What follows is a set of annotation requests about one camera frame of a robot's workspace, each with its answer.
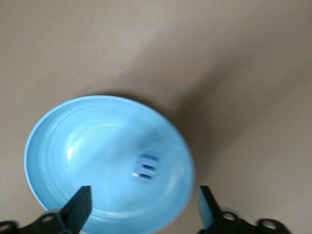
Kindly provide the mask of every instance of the plate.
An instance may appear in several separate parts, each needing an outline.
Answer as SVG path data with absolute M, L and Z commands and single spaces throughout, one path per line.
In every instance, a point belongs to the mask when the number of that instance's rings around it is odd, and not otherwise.
M 178 130 L 155 110 L 122 97 L 65 102 L 33 128 L 25 172 L 38 202 L 62 207 L 91 185 L 82 231 L 147 234 L 173 222 L 193 191 L 194 165 Z

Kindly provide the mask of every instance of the beige table surface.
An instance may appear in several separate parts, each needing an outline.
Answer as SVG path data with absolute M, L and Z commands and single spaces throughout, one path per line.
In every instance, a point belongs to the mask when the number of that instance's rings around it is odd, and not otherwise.
M 43 212 L 24 174 L 30 131 L 94 94 L 163 113 L 194 155 L 196 186 L 252 224 L 312 229 L 312 2 L 0 1 L 0 220 Z M 201 227 L 196 188 L 162 234 Z

